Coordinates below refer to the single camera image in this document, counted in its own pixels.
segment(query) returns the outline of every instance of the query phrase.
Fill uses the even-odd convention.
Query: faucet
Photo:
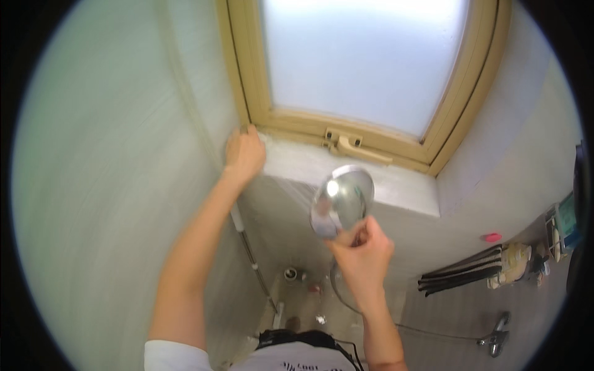
[[[503,350],[503,344],[507,341],[507,335],[509,331],[503,331],[503,327],[510,321],[510,312],[503,312],[499,317],[499,320],[495,324],[493,331],[487,335],[478,339],[476,345],[489,345],[489,354],[495,358],[501,354]]]

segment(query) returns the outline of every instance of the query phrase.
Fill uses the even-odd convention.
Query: person
[[[211,370],[204,323],[204,288],[220,232],[244,187],[266,160],[256,128],[235,131],[226,165],[194,219],[173,244],[157,287],[153,320],[144,345],[146,371]],[[358,238],[362,244],[351,248]],[[371,371],[406,370],[402,343],[384,296],[383,280],[393,242],[372,217],[325,241],[363,314],[364,350]],[[266,331],[258,348],[231,371],[357,370],[352,358],[321,331]]]

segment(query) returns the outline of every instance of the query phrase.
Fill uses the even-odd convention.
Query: beige window frame
[[[436,176],[472,126],[497,74],[511,0],[471,0],[453,72],[421,140],[363,122],[275,109],[268,90],[258,0],[217,0],[223,52],[242,125],[331,152]]]

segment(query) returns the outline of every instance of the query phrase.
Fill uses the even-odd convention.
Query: floor
[[[352,297],[344,282],[337,276],[337,289],[344,300],[353,305]],[[363,351],[363,321],[361,315],[353,312],[342,304],[330,285],[330,277],[325,276],[321,281],[293,281],[287,282],[282,272],[277,276],[271,290],[277,306],[284,304],[280,327],[284,328],[287,319],[297,316],[301,326],[299,332],[318,329],[332,335],[337,340],[355,343],[359,358],[366,367]],[[406,288],[386,287],[386,299],[392,318],[400,322],[405,304]],[[233,362],[238,362],[254,351],[258,345],[257,335],[266,329],[272,329],[274,311],[267,307],[257,334],[247,339],[242,350]],[[342,344],[343,348],[354,357],[353,346]]]

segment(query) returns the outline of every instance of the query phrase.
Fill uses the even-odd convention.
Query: pipe
[[[189,83],[188,76],[184,69],[184,64],[181,61],[181,55],[179,53],[179,47],[176,41],[173,22],[169,13],[169,3],[167,0],[159,0],[157,2],[157,20],[159,23],[159,33],[169,58],[169,66],[173,72],[173,77],[177,83],[178,91],[186,111],[188,112],[188,116],[194,123],[194,128],[198,134],[198,140],[202,143],[203,150],[208,154],[208,157],[210,158],[214,168],[221,172],[223,169],[223,161],[220,156],[217,155],[217,151],[210,140],[210,134],[208,133],[208,130],[206,130],[202,117],[200,116],[200,110],[198,109],[198,105],[196,103],[196,97],[194,96],[192,87]],[[270,291],[268,290],[268,287],[266,287],[262,273],[258,268],[258,263],[256,262],[254,254],[252,253],[252,250],[249,246],[248,236],[245,233],[244,222],[241,219],[241,213],[239,212],[237,203],[233,205],[233,208],[231,209],[231,219],[233,220],[235,229],[241,236],[242,244],[246,254],[248,255],[252,269],[256,273],[260,287],[266,295],[266,298],[268,298],[268,302],[270,305],[272,305],[274,312],[278,313],[276,304],[274,304],[274,301],[270,296]]]

